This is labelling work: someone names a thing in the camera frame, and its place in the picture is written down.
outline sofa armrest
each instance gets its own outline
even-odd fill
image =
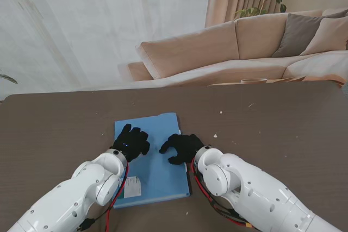
[[[153,80],[143,62],[132,62],[127,66],[133,81]]]

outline table surface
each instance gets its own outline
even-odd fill
[[[348,100],[326,81],[10,96],[0,106],[0,230],[112,145],[115,121],[164,112],[177,113],[183,134],[260,167],[313,212],[348,226]],[[216,214],[191,184],[188,198],[112,211],[110,231],[250,231]]]

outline blue folder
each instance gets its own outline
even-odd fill
[[[137,177],[141,184],[141,195],[118,198],[114,208],[124,208],[147,203],[160,202],[187,197],[190,195],[186,164],[172,165],[168,158],[175,156],[175,149],[170,148],[165,154],[158,151],[172,134],[180,134],[175,113],[136,118],[115,122],[115,139],[127,124],[139,127],[148,133],[150,150],[145,156],[139,156],[129,164],[128,177]]]

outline black glove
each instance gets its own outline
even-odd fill
[[[170,164],[180,165],[181,163],[191,163],[200,148],[204,147],[201,140],[194,134],[191,135],[171,135],[162,145],[159,153],[165,153],[169,147],[176,149],[178,155],[168,159]]]
[[[117,149],[131,162],[140,153],[146,155],[150,149],[150,143],[147,140],[148,134],[140,131],[140,128],[135,127],[132,130],[132,125],[126,124],[110,149]]]

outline sticker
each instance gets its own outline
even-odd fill
[[[119,186],[121,186],[123,179],[120,179]],[[141,196],[140,179],[137,176],[128,177],[123,188],[120,198],[133,198]]]

